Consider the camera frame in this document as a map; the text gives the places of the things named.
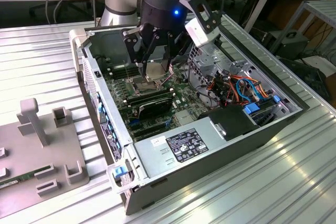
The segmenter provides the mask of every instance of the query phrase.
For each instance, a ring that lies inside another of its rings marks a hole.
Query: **green circuit board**
[[[135,141],[196,121],[200,114],[208,110],[189,84],[184,83],[182,71],[173,67],[174,74],[166,82],[164,81],[171,75],[169,72],[162,78],[147,83],[141,82],[143,80],[140,75],[130,76],[132,73],[130,70],[126,78],[116,79],[110,74],[104,76],[113,100]],[[138,98],[167,89],[173,89],[174,95],[172,106],[166,113],[139,121],[134,115],[135,107],[125,105],[126,99]]]

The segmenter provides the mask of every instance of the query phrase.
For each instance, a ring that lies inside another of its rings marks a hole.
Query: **power supply label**
[[[209,150],[195,129],[166,138],[166,141],[180,163]]]

